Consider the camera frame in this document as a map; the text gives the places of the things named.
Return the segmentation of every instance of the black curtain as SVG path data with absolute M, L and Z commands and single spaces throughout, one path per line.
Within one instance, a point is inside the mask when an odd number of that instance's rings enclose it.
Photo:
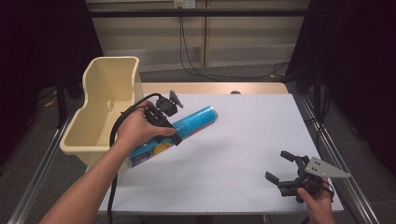
M 310 9 L 323 4 L 312 0 Z M 396 175 L 396 3 L 345 0 L 334 6 L 333 16 L 304 19 L 287 77 L 307 92 L 318 72 L 373 153 Z
M 39 92 L 57 76 L 79 97 L 83 71 L 102 56 L 84 0 L 3 1 L 1 10 L 1 158 L 4 163 L 35 113 Z

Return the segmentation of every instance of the blue cylindrical container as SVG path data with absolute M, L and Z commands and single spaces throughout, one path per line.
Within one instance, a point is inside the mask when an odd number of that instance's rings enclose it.
M 213 107 L 207 106 L 184 119 L 176 121 L 172 125 L 176 129 L 177 134 L 184 140 L 213 124 L 217 118 L 218 114 Z M 147 143 L 135 148 L 129 155 L 131 167 L 158 155 L 173 145 L 174 143 L 169 137 L 165 137 L 160 143 L 152 138 Z

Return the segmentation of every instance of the white tabletop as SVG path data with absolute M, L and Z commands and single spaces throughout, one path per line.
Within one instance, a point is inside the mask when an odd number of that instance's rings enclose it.
M 179 146 L 119 173 L 115 212 L 134 214 L 280 214 L 305 211 L 265 179 L 294 180 L 297 165 L 280 157 L 318 157 L 291 94 L 180 94 L 175 122 L 211 105 L 217 122 Z M 108 193 L 100 207 L 106 211 Z M 334 211 L 343 210 L 337 197 Z

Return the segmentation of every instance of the beige plastic bin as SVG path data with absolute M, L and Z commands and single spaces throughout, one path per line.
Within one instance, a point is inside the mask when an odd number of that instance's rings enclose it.
M 68 125 L 61 150 L 93 166 L 109 149 L 109 136 L 120 113 L 143 98 L 136 57 L 101 57 L 91 61 L 82 84 L 85 102 Z

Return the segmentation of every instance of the electrical cable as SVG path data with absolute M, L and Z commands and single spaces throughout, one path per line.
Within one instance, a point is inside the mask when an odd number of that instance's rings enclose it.
M 304 62 L 299 68 L 295 71 L 288 73 L 287 76 L 282 77 L 278 82 L 288 83 L 294 81 L 301 73 L 306 73 L 310 69 L 310 63 Z
M 205 75 L 199 73 L 199 72 L 194 68 L 194 66 L 192 66 L 191 59 L 190 59 L 190 54 L 189 54 L 189 51 L 187 50 L 186 37 L 185 37 L 185 35 L 184 35 L 183 18 L 182 18 L 182 17 L 179 17 L 179 18 L 178 18 L 178 22 L 179 22 L 179 26 L 180 26 L 180 62 L 181 62 L 181 66 L 183 67 L 184 71 L 186 71 L 187 73 L 189 73 L 190 75 L 193 75 L 193 76 L 206 77 L 206 78 L 209 78 L 209 79 L 211 79 L 211 80 L 213 80 L 213 81 L 219 82 L 219 80 L 217 80 L 217 79 L 215 79 L 215 78 L 213 78 L 213 77 L 208 77 L 208 76 L 205 76 Z M 181 49 L 182 49 L 182 43 L 183 43 L 183 42 L 184 42 L 184 49 L 185 49 L 185 51 L 186 51 L 187 58 L 188 58 L 188 60 L 189 60 L 190 66 L 191 66 L 191 68 L 196 72 L 196 74 L 190 72 L 190 71 L 187 70 L 187 68 L 184 66 L 183 58 L 182 58 L 182 56 L 181 56 L 181 51 L 182 51 Z
M 217 81 L 217 82 L 220 82 L 220 80 L 215 79 L 214 77 L 242 78 L 242 79 L 258 79 L 258 78 L 263 78 L 263 77 L 269 77 L 269 76 L 271 76 L 271 75 L 274 74 L 276 71 L 280 70 L 285 64 L 288 64 L 288 63 L 289 63 L 289 62 L 277 63 L 277 64 L 274 65 L 274 69 L 273 69 L 273 71 L 272 71 L 271 73 L 268 73 L 268 74 L 265 74 L 265 75 L 262 75 L 262 76 L 257 76 L 257 77 L 234 77 L 234 76 L 223 76 L 223 75 L 212 75 L 212 74 L 204 75 L 204 74 L 200 73 L 199 71 L 197 71 L 197 70 L 194 68 L 194 66 L 192 65 L 192 63 L 191 63 L 190 54 L 189 54 L 189 52 L 188 52 L 188 50 L 187 50 L 187 42 L 186 42 L 186 37 L 185 37 L 185 34 L 184 34 L 184 22 L 183 22 L 183 18 L 182 18 L 182 17 L 179 17 L 179 28 L 180 28 L 180 29 L 179 29 L 179 30 L 180 30 L 180 55 L 179 55 L 179 56 L 180 56 L 181 66 L 183 67 L 184 71 L 186 71 L 188 74 L 193 75 L 193 76 L 206 77 L 206 78 L 208 78 L 208 79 L 211 79 L 211 80 Z M 187 58 L 188 58 L 190 67 L 192 68 L 192 70 L 193 70 L 195 73 L 190 72 L 190 71 L 187 70 L 187 68 L 184 66 L 184 63 L 183 63 L 183 60 L 182 60 L 182 53 L 181 53 L 181 52 L 182 52 L 183 43 L 184 43 L 184 49 L 185 49 L 185 51 L 186 51 L 186 54 L 187 54 Z
M 140 108 L 140 106 L 138 106 L 138 105 L 142 104 L 144 101 L 146 101 L 147 99 L 149 99 L 153 96 L 158 96 L 160 99 L 163 98 L 163 96 L 160 95 L 159 93 L 152 93 L 148 96 L 143 97 L 141 100 L 137 101 L 134 105 L 131 105 L 128 109 L 126 109 L 124 112 L 121 113 L 121 115 L 117 118 L 116 122 L 114 123 L 113 128 L 111 129 L 111 132 L 110 132 L 110 138 L 109 138 L 110 148 L 114 145 L 114 142 L 116 140 L 117 130 L 121 126 L 122 122 L 129 115 L 131 115 L 137 108 Z M 116 194 L 117 180 L 118 180 L 118 174 L 116 174 L 113 178 L 113 181 L 111 183 L 110 195 L 108 198 L 107 217 L 108 217 L 109 224 L 113 223 L 112 206 L 113 206 L 113 202 L 114 202 L 114 196 Z
M 329 183 L 329 182 L 327 182 L 327 181 L 322 181 L 323 183 L 326 183 L 327 184 L 327 186 L 329 186 L 331 189 L 328 189 L 328 188 L 325 188 L 325 187 L 323 187 L 322 186 L 322 188 L 324 189 L 324 190 L 326 190 L 327 192 L 329 192 L 330 193 L 330 195 L 332 196 L 332 198 L 334 197 L 334 188 L 332 187 L 332 185 Z

